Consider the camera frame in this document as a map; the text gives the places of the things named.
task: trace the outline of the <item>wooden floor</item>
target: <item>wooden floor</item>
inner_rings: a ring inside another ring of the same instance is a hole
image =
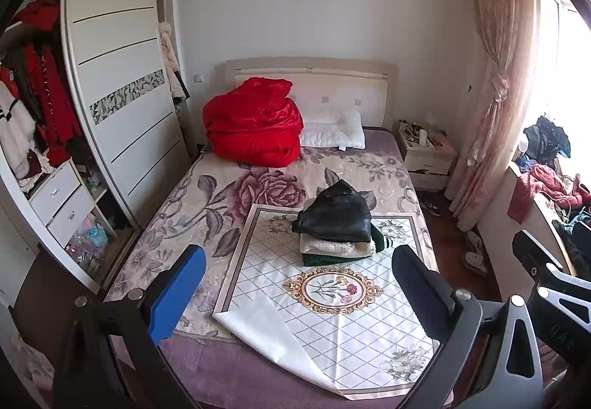
[[[437,202],[447,207],[440,196]],[[460,256],[468,249],[464,235],[456,227],[451,212],[443,210],[440,217],[425,211],[439,271],[453,288],[466,288],[481,300],[500,300],[492,270],[484,278],[466,269]],[[74,299],[81,295],[95,297],[74,276],[63,269],[50,255],[41,252],[28,273],[12,310],[15,324],[25,342],[43,352],[52,364],[57,362],[61,339],[67,329]],[[465,393],[471,380],[481,343],[460,377],[454,394],[456,400]]]
[[[457,228],[456,219],[447,209],[449,201],[442,194],[436,194],[432,197],[432,200],[441,208],[441,215],[435,217],[426,210],[423,210],[423,213],[433,243],[433,252],[435,253],[439,272],[454,289],[468,289],[480,300],[500,301],[501,293],[488,256],[486,266],[489,272],[486,277],[480,276],[462,265],[460,257],[470,250],[464,239],[464,233]],[[454,387],[455,401],[461,401],[465,398],[484,346],[485,339],[478,337],[464,370]]]

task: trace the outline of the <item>window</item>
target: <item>window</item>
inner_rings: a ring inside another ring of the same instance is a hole
[[[561,126],[571,145],[568,167],[590,184],[591,30],[569,0],[540,2],[538,63],[525,127],[540,115]]]

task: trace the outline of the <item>white floral mat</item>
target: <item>white floral mat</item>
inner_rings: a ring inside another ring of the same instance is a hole
[[[252,206],[214,318],[285,369],[332,390],[322,381],[327,378],[334,392],[349,399],[408,392],[437,343],[426,336],[392,274],[394,249],[359,261],[304,267],[299,235],[291,232],[296,214],[296,209]],[[408,244],[423,259],[415,217],[375,215],[372,223],[395,240],[394,246]],[[261,324],[264,310],[279,315],[287,337],[303,348],[294,358],[311,359],[320,370],[316,376],[306,373],[308,361],[277,360],[291,341],[276,347],[283,329]]]

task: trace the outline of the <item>sliding wardrobe door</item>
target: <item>sliding wardrobe door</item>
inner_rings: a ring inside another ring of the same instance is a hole
[[[156,0],[62,0],[75,105],[141,227],[189,167],[160,48]]]

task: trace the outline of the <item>nightstand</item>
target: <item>nightstand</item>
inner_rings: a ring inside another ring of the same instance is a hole
[[[415,189],[423,191],[440,191],[445,187],[447,174],[457,152],[442,134],[436,138],[442,145],[431,148],[410,142],[403,131],[395,132],[398,148],[402,154],[404,165],[410,174]]]

